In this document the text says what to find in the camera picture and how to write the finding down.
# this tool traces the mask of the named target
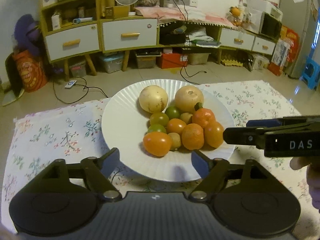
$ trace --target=orange tomato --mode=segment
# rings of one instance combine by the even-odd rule
[[[188,124],[181,135],[182,145],[188,150],[199,150],[204,145],[203,129],[196,123]]]
[[[219,148],[223,143],[224,128],[219,122],[210,122],[204,129],[204,140],[211,147]]]
[[[205,128],[209,122],[215,121],[216,117],[214,113],[207,108],[200,108],[192,116],[192,122],[199,124],[202,128]]]
[[[171,119],[167,124],[167,133],[175,132],[179,135],[182,134],[183,129],[187,126],[185,122],[180,119]]]
[[[165,156],[170,151],[171,145],[171,137],[163,132],[151,132],[143,138],[146,151],[157,157]]]

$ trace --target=white plate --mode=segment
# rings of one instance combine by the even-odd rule
[[[185,182],[200,179],[191,163],[191,153],[169,152],[156,158],[145,152],[142,140],[148,130],[151,114],[142,110],[139,104],[140,92],[147,86],[158,85],[169,96],[168,106],[173,105],[176,92],[189,83],[157,79],[130,85],[111,98],[102,116],[102,133],[109,148],[120,150],[121,162],[146,177],[168,181]],[[234,121],[227,108],[212,94],[202,90],[204,107],[211,109],[224,128],[234,127]],[[201,150],[209,158],[228,160],[235,149],[225,142],[216,150]]]

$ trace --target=white drawer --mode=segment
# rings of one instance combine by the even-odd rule
[[[275,46],[276,44],[272,41],[256,37],[252,51],[272,55]]]
[[[157,19],[103,23],[104,50],[156,46]]]
[[[50,60],[99,50],[97,24],[51,34],[46,36],[45,39]]]
[[[251,50],[254,36],[223,28],[221,31],[220,42],[222,46]]]

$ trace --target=floral tablecloth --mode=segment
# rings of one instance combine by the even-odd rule
[[[300,115],[299,112],[268,83],[263,81],[206,84],[199,86],[225,104],[237,126],[248,120]],[[100,157],[107,150],[101,132],[101,116],[109,99],[91,101],[51,111],[27,115],[16,122],[2,188],[2,223],[15,232],[9,216],[12,197],[50,162],[64,158],[78,163],[88,156]],[[294,234],[298,239],[320,236],[319,212],[312,207],[306,183],[306,168],[293,171],[290,159],[265,158],[262,150],[238,146],[230,162],[243,164],[255,159],[277,177],[300,201],[301,217]],[[191,192],[200,181],[164,183],[141,176],[121,165],[109,178],[123,195],[127,191]]]

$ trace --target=black cable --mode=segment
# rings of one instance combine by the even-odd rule
[[[177,5],[177,3],[175,2],[175,0],[173,0],[173,2],[174,2],[174,4],[176,5],[176,7],[178,8],[178,10],[180,11],[180,13],[183,15],[183,17],[184,17],[184,19],[185,19],[185,24],[187,24],[187,22],[188,22],[188,20],[189,20],[189,13],[188,13],[188,11],[187,11],[187,9],[186,9],[186,4],[185,4],[184,1],[182,0],[183,6],[184,6],[184,10],[185,10],[186,13],[187,13],[187,18],[186,18],[185,15],[182,13],[182,11],[180,10],[180,8],[179,8],[179,6]],[[188,39],[189,39],[189,47],[190,47],[191,42],[190,42],[189,34],[187,34],[187,36],[188,36]],[[185,43],[183,44],[183,48],[184,48],[184,52],[185,52],[185,51],[186,51],[186,44],[185,44]],[[191,84],[194,84],[194,85],[200,85],[200,84],[195,83],[195,82],[191,82],[191,81],[187,80],[187,79],[182,75],[182,70],[183,70],[183,69],[184,69],[184,71],[186,72],[186,74],[187,74],[188,77],[193,77],[193,76],[195,76],[195,75],[197,75],[197,74],[199,74],[199,73],[207,73],[206,71],[201,70],[201,71],[198,71],[197,73],[195,73],[194,75],[190,76],[190,75],[188,74],[188,72],[187,72],[186,62],[185,62],[185,63],[183,64],[183,67],[180,69],[180,75],[183,77],[183,79],[184,79],[185,81],[187,81],[187,82],[189,82],[189,83],[191,83]]]
[[[54,95],[55,95],[55,97],[57,98],[57,100],[59,100],[60,102],[62,102],[62,103],[64,103],[64,104],[66,104],[66,105],[74,104],[74,103],[76,103],[76,102],[79,102],[82,98],[84,98],[84,97],[89,93],[89,89],[90,89],[90,88],[97,88],[97,89],[100,89],[100,90],[102,91],[102,93],[103,93],[103,94],[108,98],[108,96],[105,94],[105,92],[104,92],[101,88],[98,88],[98,87],[87,87],[87,81],[86,81],[84,78],[82,78],[82,77],[80,77],[80,78],[84,80],[85,85],[81,85],[81,84],[74,84],[74,86],[83,86],[84,88],[83,88],[82,90],[87,89],[87,92],[85,93],[85,95],[84,95],[84,96],[82,96],[82,97],[81,97],[81,98],[79,98],[78,100],[76,100],[76,101],[74,101],[74,102],[70,102],[70,103],[65,102],[65,101],[63,101],[62,99],[58,98],[57,93],[56,93],[56,90],[55,90],[55,88],[54,88],[54,80],[53,80],[53,82],[52,82],[53,92],[54,92]]]

